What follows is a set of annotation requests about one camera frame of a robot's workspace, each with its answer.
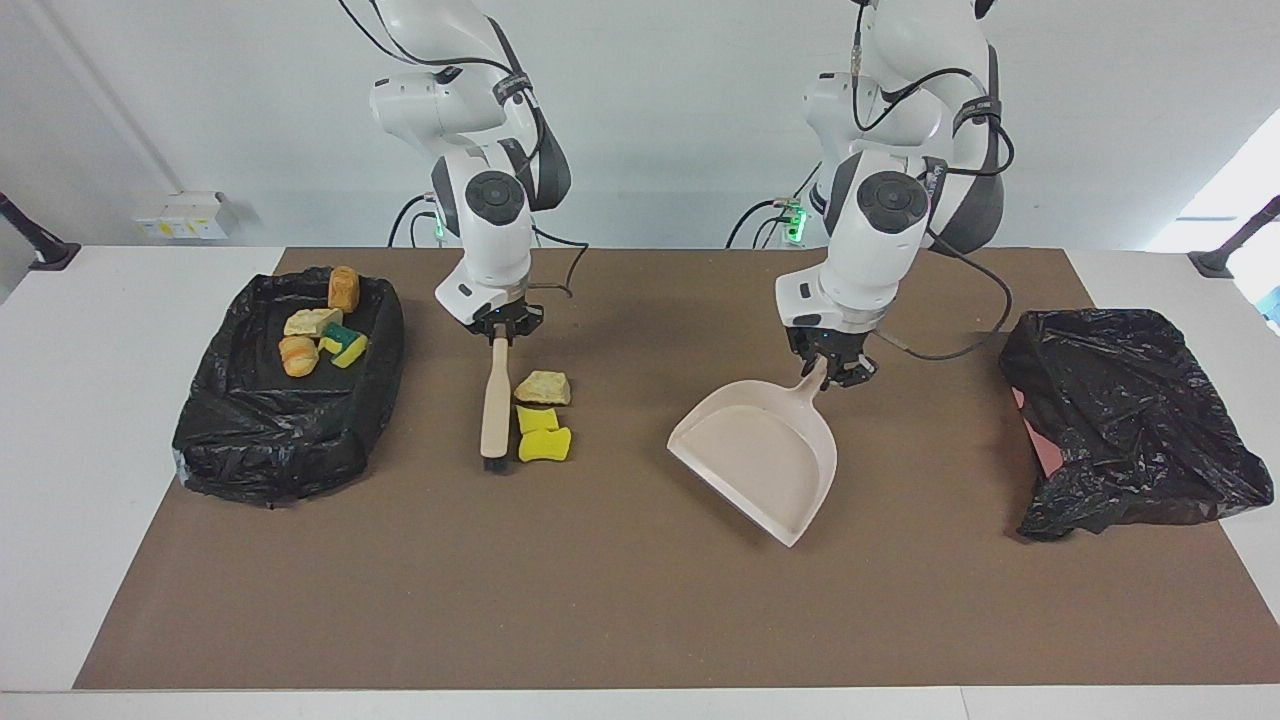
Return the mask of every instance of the dustpan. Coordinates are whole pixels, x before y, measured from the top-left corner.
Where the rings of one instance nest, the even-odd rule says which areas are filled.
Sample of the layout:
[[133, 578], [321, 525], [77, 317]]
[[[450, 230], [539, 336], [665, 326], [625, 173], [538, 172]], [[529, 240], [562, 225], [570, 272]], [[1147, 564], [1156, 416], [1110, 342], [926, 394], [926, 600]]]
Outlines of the dustpan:
[[792, 547], [836, 477], [836, 438], [813, 398], [826, 361], [785, 388], [741, 380], [713, 392], [672, 430], [667, 450]]

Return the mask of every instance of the black stand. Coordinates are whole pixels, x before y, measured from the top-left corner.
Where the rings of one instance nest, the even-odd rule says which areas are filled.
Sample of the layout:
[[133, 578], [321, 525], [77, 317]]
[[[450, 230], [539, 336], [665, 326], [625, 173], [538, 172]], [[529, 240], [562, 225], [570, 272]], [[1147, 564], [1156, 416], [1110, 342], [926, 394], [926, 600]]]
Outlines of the black stand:
[[0, 192], [0, 215], [4, 215], [4, 219], [9, 220], [9, 224], [17, 228], [36, 249], [36, 260], [28, 265], [32, 270], [61, 270], [79, 252], [78, 242], [63, 242], [58, 236], [36, 224], [3, 192]]
[[1244, 227], [1240, 228], [1231, 240], [1228, 240], [1222, 247], [1212, 252], [1192, 252], [1188, 256], [1192, 259], [1192, 265], [1199, 270], [1206, 278], [1228, 278], [1230, 279], [1231, 270], [1226, 269], [1226, 259], [1231, 256], [1233, 252], [1244, 247], [1244, 243], [1249, 241], [1251, 237], [1258, 233], [1262, 228], [1267, 225], [1271, 220], [1280, 215], [1280, 195], [1271, 199], [1267, 206], [1262, 209], [1261, 213], [1253, 215]]

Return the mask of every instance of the black plastic bag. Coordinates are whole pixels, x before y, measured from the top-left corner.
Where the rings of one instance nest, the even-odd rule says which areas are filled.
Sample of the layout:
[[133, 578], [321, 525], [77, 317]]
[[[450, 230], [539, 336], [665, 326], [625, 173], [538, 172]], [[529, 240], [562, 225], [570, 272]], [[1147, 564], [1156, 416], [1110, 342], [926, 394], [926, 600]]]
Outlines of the black plastic bag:
[[329, 268], [257, 275], [227, 310], [191, 383], [173, 447], [188, 489], [275, 506], [358, 477], [396, 406], [404, 363], [404, 318], [384, 279], [360, 278], [360, 305], [343, 325], [369, 348], [339, 369], [321, 352], [291, 378], [278, 343], [297, 310], [325, 307]]
[[1274, 498], [1183, 333], [1158, 313], [1028, 313], [1000, 368], [1025, 396], [1027, 423], [1062, 454], [1036, 484], [1023, 537], [1188, 525]]

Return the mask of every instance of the brown mat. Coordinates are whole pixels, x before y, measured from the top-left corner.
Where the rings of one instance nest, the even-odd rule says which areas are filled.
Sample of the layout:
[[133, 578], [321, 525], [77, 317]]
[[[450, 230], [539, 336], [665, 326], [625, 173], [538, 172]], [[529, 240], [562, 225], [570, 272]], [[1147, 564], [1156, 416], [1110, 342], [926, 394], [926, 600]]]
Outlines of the brown mat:
[[[1059, 251], [980, 252], [1027, 307], [1088, 305]], [[664, 450], [698, 401], [791, 383], [773, 278], [819, 254], [593, 251], [512, 375], [573, 380], [572, 461], [480, 470], [488, 348], [431, 290], [454, 252], [291, 250], [392, 279], [408, 361], [362, 482], [266, 511], [174, 486], [77, 688], [684, 688], [1280, 682], [1280, 628], [1217, 524], [1012, 538], [1032, 452], [998, 343], [879, 341], [818, 406], [840, 471], [786, 550]], [[538, 279], [568, 251], [541, 251]], [[886, 327], [970, 340], [1000, 296], [925, 255]]]

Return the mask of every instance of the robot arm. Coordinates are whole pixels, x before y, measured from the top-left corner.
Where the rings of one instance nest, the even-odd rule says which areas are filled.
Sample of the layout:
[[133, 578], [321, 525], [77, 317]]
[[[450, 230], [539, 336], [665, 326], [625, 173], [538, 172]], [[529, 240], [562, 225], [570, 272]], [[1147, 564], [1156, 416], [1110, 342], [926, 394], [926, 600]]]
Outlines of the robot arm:
[[[778, 314], [804, 373], [870, 379], [863, 345], [916, 252], [969, 252], [1000, 224], [995, 51], [977, 19], [991, 3], [858, 0], [851, 73], [823, 73], [805, 96], [823, 147], [810, 199], [831, 236], [827, 260], [778, 278]], [[827, 197], [822, 190], [826, 187]]]
[[436, 300], [475, 333], [529, 334], [541, 309], [529, 286], [532, 213], [559, 205], [571, 177], [564, 154], [502, 27], [470, 0], [374, 4], [412, 72], [374, 83], [379, 124], [434, 161], [439, 224], [462, 242]]

